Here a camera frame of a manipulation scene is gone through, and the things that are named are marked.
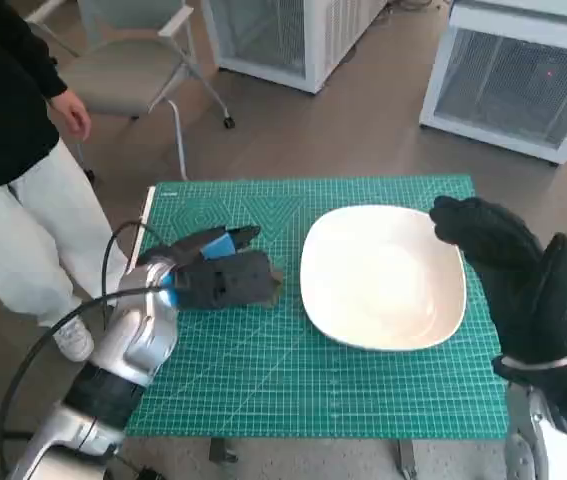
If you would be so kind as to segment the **black gloved right hand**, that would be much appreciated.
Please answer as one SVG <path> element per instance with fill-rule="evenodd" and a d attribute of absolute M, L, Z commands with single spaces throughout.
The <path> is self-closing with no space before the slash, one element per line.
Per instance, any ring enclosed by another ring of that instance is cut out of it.
<path fill-rule="evenodd" d="M 567 235 L 543 247 L 510 210 L 478 197 L 439 196 L 429 217 L 476 272 L 501 353 L 526 365 L 567 357 Z"/>

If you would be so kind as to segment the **black left hand blue tape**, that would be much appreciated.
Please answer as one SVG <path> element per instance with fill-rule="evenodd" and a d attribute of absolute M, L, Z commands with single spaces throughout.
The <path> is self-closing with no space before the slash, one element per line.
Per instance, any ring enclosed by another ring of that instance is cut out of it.
<path fill-rule="evenodd" d="M 250 243 L 257 225 L 213 227 L 183 237 L 169 246 L 176 263 L 174 291 L 181 310 L 218 310 L 246 305 L 272 305 L 282 285 L 268 255 Z"/>

